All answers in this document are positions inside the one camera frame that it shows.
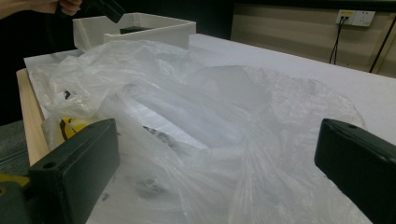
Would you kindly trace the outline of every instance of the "power outlet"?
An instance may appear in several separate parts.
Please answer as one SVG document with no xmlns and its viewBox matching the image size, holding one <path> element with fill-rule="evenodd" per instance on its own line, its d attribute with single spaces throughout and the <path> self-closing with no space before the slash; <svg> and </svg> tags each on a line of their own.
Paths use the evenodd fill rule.
<svg viewBox="0 0 396 224">
<path fill-rule="evenodd" d="M 343 23 L 343 25 L 352 25 L 352 22 L 355 18 L 355 10 L 345 10 L 340 9 L 338 11 L 337 19 L 335 20 L 336 24 Z"/>
<path fill-rule="evenodd" d="M 356 11 L 352 25 L 354 26 L 370 26 L 375 12 L 374 11 Z"/>
</svg>

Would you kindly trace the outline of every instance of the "clear plastic sheet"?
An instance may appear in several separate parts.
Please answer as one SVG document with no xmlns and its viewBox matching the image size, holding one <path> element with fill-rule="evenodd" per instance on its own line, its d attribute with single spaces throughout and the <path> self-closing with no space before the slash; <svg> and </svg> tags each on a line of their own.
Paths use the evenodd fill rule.
<svg viewBox="0 0 396 224">
<path fill-rule="evenodd" d="M 364 128 L 315 80 L 205 67 L 148 41 L 109 42 L 31 79 L 54 116 L 117 121 L 120 168 L 88 223 L 370 223 L 314 164 L 322 119 Z"/>
</svg>

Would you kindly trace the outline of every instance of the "electrical cord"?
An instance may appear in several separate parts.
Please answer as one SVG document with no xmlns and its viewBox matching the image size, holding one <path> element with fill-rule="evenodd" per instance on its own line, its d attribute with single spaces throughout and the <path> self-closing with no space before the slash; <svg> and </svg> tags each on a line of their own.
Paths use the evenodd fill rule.
<svg viewBox="0 0 396 224">
<path fill-rule="evenodd" d="M 338 40 L 340 39 L 341 29 L 343 28 L 344 23 L 346 22 L 347 17 L 341 17 L 340 23 L 338 23 L 338 33 L 337 38 L 335 39 L 334 47 L 332 48 L 332 55 L 330 56 L 329 63 L 332 63 L 332 56 L 334 55 L 333 64 L 337 61 L 337 51 L 338 51 Z"/>
<path fill-rule="evenodd" d="M 375 69 L 375 66 L 376 66 L 376 63 L 377 63 L 377 61 L 378 61 L 378 59 L 379 59 L 379 56 L 381 55 L 382 50 L 384 49 L 385 44 L 387 43 L 387 41 L 388 41 L 388 39 L 389 39 L 390 33 L 391 33 L 391 31 L 393 30 L 393 27 L 395 27 L 395 25 L 396 25 L 396 17 L 393 19 L 392 25 L 391 25 L 391 26 L 389 27 L 389 29 L 388 29 L 387 35 L 385 36 L 385 39 L 384 39 L 384 41 L 383 41 L 382 44 L 381 44 L 381 48 L 379 49 L 378 53 L 377 53 L 376 56 L 375 56 L 375 59 L 374 59 L 374 61 L 373 61 L 373 64 L 372 64 L 372 66 L 371 66 L 371 68 L 370 68 L 369 73 L 373 73 L 373 71 L 374 71 L 374 69 Z"/>
</svg>

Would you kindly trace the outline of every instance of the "clamp jaw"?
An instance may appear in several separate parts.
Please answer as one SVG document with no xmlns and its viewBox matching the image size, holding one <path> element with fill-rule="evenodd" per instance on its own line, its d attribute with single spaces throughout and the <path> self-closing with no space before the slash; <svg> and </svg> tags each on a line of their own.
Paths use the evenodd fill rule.
<svg viewBox="0 0 396 224">
<path fill-rule="evenodd" d="M 396 223 L 396 146 L 324 119 L 315 164 L 374 224 Z"/>
<path fill-rule="evenodd" d="M 84 224 L 120 165 L 114 119 L 88 125 L 28 170 L 0 183 L 1 224 Z"/>
</svg>

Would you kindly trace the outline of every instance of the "white tabletop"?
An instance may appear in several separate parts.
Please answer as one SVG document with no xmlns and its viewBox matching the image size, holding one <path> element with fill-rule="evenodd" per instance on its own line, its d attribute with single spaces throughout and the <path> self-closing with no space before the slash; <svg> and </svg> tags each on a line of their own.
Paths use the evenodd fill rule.
<svg viewBox="0 0 396 224">
<path fill-rule="evenodd" d="M 207 66 L 248 65 L 273 69 L 290 77 L 320 81 L 350 99 L 364 118 L 367 130 L 396 145 L 396 79 L 256 48 L 208 35 L 191 35 L 190 50 Z M 58 63 L 70 50 L 25 59 L 30 72 L 40 63 Z"/>
</svg>

